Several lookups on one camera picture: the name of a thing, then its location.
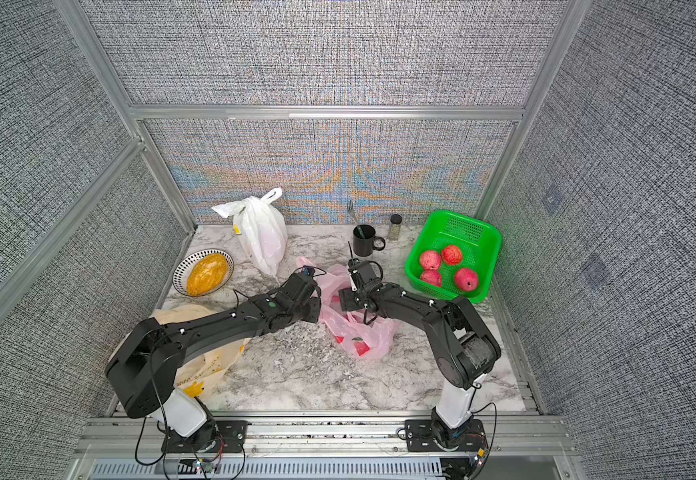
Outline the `white plastic bag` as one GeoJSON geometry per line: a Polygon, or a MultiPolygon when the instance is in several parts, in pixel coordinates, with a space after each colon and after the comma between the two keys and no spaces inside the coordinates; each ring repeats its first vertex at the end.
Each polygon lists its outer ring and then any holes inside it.
{"type": "Polygon", "coordinates": [[[264,275],[276,277],[286,251],[288,233],[285,219],[273,203],[283,189],[274,188],[262,197],[250,196],[212,207],[221,217],[230,218],[243,251],[264,275]]]}

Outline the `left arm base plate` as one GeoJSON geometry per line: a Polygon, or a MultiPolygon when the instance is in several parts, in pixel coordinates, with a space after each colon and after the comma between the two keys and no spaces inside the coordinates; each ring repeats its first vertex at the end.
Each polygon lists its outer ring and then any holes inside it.
{"type": "Polygon", "coordinates": [[[162,452],[166,454],[241,453],[248,423],[243,420],[210,421],[191,436],[181,436],[170,428],[162,452]]]}

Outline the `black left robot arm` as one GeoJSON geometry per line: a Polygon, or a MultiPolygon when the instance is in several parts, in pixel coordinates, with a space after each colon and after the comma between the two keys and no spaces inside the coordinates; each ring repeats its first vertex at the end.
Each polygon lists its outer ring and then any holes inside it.
{"type": "Polygon", "coordinates": [[[177,386],[185,363],[230,343],[283,330],[299,321],[315,323],[321,309],[317,269],[293,272],[277,289],[237,306],[194,320],[139,322],[116,349],[106,377],[132,419],[151,417],[166,429],[190,437],[210,424],[200,401],[177,386]]]}

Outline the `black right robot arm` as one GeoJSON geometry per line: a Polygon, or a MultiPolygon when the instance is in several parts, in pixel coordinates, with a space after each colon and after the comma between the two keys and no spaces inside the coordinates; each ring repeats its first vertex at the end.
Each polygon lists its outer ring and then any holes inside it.
{"type": "Polygon", "coordinates": [[[438,404],[431,412],[428,439],[443,451],[473,446],[479,437],[471,411],[477,389],[502,352],[499,343],[471,301],[427,298],[383,279],[373,260],[351,259],[349,288],[339,292],[341,309],[360,312],[371,325],[379,317],[399,320],[426,334],[436,365],[445,378],[438,404]]]}

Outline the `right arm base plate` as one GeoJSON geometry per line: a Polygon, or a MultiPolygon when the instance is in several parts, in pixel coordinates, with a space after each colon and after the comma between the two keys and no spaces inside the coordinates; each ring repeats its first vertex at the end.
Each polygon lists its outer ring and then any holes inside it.
{"type": "Polygon", "coordinates": [[[483,422],[467,421],[457,428],[449,428],[440,420],[409,419],[403,427],[403,439],[409,452],[468,452],[484,455],[489,450],[489,439],[483,422]]]}

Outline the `pink red apple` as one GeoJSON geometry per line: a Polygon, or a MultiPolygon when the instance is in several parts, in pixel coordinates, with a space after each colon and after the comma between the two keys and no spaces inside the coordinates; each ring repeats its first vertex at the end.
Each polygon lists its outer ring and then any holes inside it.
{"type": "Polygon", "coordinates": [[[442,275],[438,270],[424,270],[420,275],[420,280],[430,285],[441,287],[442,275]]]}

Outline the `beige plastic bag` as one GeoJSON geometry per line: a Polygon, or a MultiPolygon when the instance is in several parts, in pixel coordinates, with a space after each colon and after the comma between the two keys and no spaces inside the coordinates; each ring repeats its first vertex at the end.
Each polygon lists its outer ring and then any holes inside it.
{"type": "Polygon", "coordinates": [[[200,305],[157,309],[119,344],[105,375],[128,410],[153,410],[176,390],[197,397],[262,331],[261,319],[247,303],[221,312],[200,305]]]}

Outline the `pink plastic bag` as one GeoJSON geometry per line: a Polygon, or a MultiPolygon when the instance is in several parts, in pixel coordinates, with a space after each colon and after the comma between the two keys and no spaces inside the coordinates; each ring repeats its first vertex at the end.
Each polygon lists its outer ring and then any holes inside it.
{"type": "Polygon", "coordinates": [[[325,273],[317,271],[316,281],[321,288],[319,322],[324,324],[337,344],[348,354],[361,359],[381,359],[389,353],[401,323],[378,317],[365,324],[364,309],[345,312],[340,305],[339,292],[345,288],[352,293],[352,284],[345,266],[334,265],[325,273]]]}

